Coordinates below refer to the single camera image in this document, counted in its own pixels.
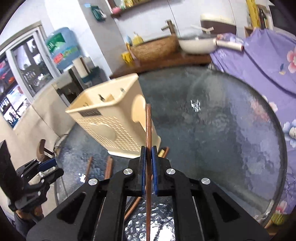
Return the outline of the black chopstick gold band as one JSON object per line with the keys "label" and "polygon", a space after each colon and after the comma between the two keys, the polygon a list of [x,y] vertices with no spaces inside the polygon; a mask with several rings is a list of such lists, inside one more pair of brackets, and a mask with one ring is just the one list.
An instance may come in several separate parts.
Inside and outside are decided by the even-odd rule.
{"label": "black chopstick gold band", "polygon": [[161,149],[158,153],[158,156],[162,158],[164,154],[165,154],[165,149]]}

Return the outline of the wooden chair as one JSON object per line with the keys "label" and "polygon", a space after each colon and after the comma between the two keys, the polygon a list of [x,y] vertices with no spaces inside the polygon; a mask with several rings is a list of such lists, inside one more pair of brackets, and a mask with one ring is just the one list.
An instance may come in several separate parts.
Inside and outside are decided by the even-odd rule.
{"label": "wooden chair", "polygon": [[54,157],[54,153],[48,150],[47,148],[45,148],[45,143],[46,143],[46,140],[41,139],[37,146],[36,156],[37,156],[37,160],[40,162],[51,160]]}

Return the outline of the white water dispenser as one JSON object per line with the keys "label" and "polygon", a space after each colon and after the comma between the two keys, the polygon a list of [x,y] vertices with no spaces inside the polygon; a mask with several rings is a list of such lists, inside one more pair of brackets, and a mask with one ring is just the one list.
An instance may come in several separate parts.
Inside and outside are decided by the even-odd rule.
{"label": "white water dispenser", "polygon": [[80,63],[87,69],[87,75],[81,77],[74,64],[70,65],[53,85],[67,106],[84,90],[103,83],[108,79],[103,69],[95,66],[90,57],[80,57]]}

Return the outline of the round glass table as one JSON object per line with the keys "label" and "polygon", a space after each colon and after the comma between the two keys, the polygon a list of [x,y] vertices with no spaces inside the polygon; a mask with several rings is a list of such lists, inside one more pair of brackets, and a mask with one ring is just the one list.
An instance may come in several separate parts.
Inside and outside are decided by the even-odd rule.
{"label": "round glass table", "polygon": [[[287,171],[278,119],[263,97],[241,80],[202,67],[138,75],[161,147],[187,177],[214,181],[265,226],[275,211]],[[65,174],[55,184],[59,205],[90,177],[104,179],[107,150],[75,124],[60,144]],[[151,240],[175,240],[170,197],[152,196]]]}

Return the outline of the sliding glass window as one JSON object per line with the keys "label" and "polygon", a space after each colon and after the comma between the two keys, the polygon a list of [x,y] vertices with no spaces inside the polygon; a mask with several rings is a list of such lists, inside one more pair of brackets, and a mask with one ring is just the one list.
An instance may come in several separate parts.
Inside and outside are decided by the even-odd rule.
{"label": "sliding glass window", "polygon": [[1,115],[11,128],[60,76],[45,40],[44,28],[37,22],[1,45]]}

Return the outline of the paper cup roll holder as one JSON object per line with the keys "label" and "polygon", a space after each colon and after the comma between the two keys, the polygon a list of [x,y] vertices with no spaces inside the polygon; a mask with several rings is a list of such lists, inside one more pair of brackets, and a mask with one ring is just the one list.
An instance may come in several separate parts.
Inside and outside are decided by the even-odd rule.
{"label": "paper cup roll holder", "polygon": [[88,75],[90,75],[91,71],[88,66],[88,63],[90,62],[91,62],[90,57],[82,57],[82,56],[79,56],[78,58],[72,61],[73,65],[75,66],[81,78],[85,78]]}

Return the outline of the blue water jug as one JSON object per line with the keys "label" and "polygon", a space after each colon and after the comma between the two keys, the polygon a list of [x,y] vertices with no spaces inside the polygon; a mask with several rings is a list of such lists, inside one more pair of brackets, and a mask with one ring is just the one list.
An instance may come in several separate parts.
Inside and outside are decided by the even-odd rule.
{"label": "blue water jug", "polygon": [[46,39],[46,46],[57,69],[64,71],[81,56],[81,48],[72,30],[67,27],[52,32]]}

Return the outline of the yellow mug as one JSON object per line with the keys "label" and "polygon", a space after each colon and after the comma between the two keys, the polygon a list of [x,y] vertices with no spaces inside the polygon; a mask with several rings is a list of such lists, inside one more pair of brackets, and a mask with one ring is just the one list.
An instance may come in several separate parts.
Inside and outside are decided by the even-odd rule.
{"label": "yellow mug", "polygon": [[129,51],[125,51],[121,54],[125,63],[131,63],[133,61],[132,54]]}

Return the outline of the yellow soap bottle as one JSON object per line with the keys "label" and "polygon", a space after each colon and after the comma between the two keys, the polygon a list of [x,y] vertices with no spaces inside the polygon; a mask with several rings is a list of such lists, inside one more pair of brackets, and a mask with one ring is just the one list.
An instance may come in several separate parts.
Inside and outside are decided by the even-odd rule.
{"label": "yellow soap bottle", "polygon": [[135,47],[137,45],[140,45],[144,42],[143,38],[138,35],[136,32],[134,32],[134,36],[133,36],[133,39],[132,39],[132,45]]}

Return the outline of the woven basket sink bowl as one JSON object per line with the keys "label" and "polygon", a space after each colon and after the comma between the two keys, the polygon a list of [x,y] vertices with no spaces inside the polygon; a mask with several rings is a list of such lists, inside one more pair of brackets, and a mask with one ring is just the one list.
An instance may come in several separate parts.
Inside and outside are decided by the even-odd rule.
{"label": "woven basket sink bowl", "polygon": [[165,57],[178,51],[179,42],[176,34],[159,39],[144,42],[130,50],[140,62],[151,62],[164,59]]}

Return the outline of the purple floral cloth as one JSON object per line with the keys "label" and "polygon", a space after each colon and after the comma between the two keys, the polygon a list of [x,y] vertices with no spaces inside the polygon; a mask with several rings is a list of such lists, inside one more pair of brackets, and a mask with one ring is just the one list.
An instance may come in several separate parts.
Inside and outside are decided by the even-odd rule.
{"label": "purple floral cloth", "polygon": [[275,112],[287,146],[287,177],[276,208],[290,214],[295,206],[295,38],[269,29],[255,29],[241,39],[232,33],[218,39],[239,43],[244,51],[218,48],[213,64],[256,89]]}

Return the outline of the bronze faucet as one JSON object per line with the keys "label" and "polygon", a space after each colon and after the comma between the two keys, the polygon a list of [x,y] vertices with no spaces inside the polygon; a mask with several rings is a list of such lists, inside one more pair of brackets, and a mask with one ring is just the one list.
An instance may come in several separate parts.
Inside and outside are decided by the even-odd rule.
{"label": "bronze faucet", "polygon": [[166,26],[161,28],[162,31],[167,29],[170,31],[171,35],[176,35],[175,25],[171,20],[166,20]]}

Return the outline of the brown rice cooker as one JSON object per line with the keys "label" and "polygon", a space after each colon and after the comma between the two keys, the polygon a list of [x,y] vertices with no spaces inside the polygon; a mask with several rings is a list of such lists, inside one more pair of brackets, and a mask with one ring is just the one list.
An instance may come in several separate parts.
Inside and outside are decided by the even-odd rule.
{"label": "brown rice cooker", "polygon": [[210,30],[212,34],[232,33],[236,35],[237,27],[233,20],[214,16],[200,16],[201,27]]}

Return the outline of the yellow wrapped roll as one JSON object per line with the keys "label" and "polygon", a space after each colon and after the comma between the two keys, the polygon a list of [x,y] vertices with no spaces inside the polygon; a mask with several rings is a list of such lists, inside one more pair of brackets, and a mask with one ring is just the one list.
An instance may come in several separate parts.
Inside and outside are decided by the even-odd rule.
{"label": "yellow wrapped roll", "polygon": [[246,0],[253,28],[260,28],[258,8],[254,0]]}

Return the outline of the dark wooden wall shelf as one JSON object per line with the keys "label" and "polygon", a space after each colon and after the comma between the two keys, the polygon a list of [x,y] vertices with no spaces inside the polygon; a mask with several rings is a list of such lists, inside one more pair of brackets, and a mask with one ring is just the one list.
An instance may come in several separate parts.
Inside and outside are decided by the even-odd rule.
{"label": "dark wooden wall shelf", "polygon": [[127,13],[129,11],[131,11],[132,9],[137,8],[138,6],[142,6],[144,4],[150,3],[152,2],[151,0],[145,0],[145,1],[137,1],[136,3],[134,3],[132,6],[130,7],[126,7],[124,9],[119,8],[119,10],[115,10],[115,13],[113,12],[113,9],[117,8],[117,6],[115,5],[114,1],[107,1],[107,3],[110,5],[111,7],[111,17],[112,18],[119,18],[121,17],[122,14]]}

